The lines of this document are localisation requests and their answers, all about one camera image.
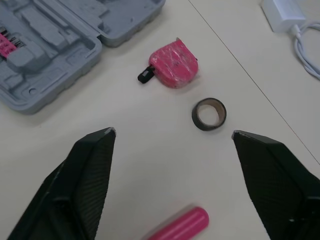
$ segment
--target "white charger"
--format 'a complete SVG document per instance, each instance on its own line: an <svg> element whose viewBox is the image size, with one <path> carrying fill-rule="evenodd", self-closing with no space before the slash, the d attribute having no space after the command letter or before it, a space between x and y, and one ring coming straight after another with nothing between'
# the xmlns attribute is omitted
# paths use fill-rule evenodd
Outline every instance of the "white charger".
<svg viewBox="0 0 320 240"><path fill-rule="evenodd" d="M303 63L304 69L320 80L320 67L308 58L302 41L302 34L308 28L320 31L320 22L303 25L306 17L296 0L263 0L261 6L272 31L275 33L291 31L291 34L295 36L294 50L296 55Z"/></svg>
<svg viewBox="0 0 320 240"><path fill-rule="evenodd" d="M295 0L263 0L262 9L275 33L288 32L294 25L301 27L306 21Z"/></svg>

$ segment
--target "gray tool case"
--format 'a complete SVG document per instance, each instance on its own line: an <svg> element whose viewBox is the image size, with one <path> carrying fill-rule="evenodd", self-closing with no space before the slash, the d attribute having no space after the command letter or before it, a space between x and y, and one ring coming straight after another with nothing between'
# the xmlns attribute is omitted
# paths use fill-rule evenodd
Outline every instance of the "gray tool case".
<svg viewBox="0 0 320 240"><path fill-rule="evenodd" d="M0 0L0 27L24 46L0 56L0 100L23 114L52 102L153 20L166 0Z"/></svg>

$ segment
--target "white cable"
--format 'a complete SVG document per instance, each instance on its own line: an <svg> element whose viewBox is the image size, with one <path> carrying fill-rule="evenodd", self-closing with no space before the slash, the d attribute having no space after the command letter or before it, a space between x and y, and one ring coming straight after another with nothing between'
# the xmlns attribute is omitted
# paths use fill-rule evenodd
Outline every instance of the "white cable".
<svg viewBox="0 0 320 240"><path fill-rule="evenodd" d="M311 22L303 27L299 28L297 25L294 25L291 29L292 33L295 35L294 41L294 50L296 55L299 57L301 62L304 65L304 69L311 75L315 76L320 80L320 67L315 65L306 55L302 35L306 32L307 29L315 29L320 31L320 22Z"/></svg>

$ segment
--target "table surface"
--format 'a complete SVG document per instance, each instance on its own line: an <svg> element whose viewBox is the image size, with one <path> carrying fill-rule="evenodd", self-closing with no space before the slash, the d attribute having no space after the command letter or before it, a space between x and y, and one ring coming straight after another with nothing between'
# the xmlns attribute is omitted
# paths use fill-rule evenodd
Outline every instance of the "table surface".
<svg viewBox="0 0 320 240"><path fill-rule="evenodd" d="M320 1L297 0L307 21L320 21ZM320 162L320 81L308 74L287 33L274 33L262 0L190 0L311 154ZM320 66L320 32L303 35L307 55Z"/></svg>
<svg viewBox="0 0 320 240"><path fill-rule="evenodd" d="M183 89L156 79L139 84L150 54L176 37L198 59L195 81ZM222 128L202 132L191 110L208 97L225 104L227 119ZM141 240L190 205L210 216L199 240L268 240L246 189L234 130L285 143L320 177L308 149L187 0L168 0L130 41L105 48L91 72L39 113L25 116L2 104L0 111L3 239L73 144L106 127L114 127L117 137L96 240Z"/></svg>

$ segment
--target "black tape roll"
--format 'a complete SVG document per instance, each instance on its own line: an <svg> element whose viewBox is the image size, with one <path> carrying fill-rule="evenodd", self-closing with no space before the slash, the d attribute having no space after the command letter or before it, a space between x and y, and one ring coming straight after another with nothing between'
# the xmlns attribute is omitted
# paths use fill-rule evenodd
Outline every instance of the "black tape roll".
<svg viewBox="0 0 320 240"><path fill-rule="evenodd" d="M199 117L199 108L203 105L209 105L215 108L218 113L219 121L214 125L205 124ZM194 125L202 131L212 131L221 127L227 118L227 110L225 105L215 98L206 98L198 102L192 109L192 120Z"/></svg>

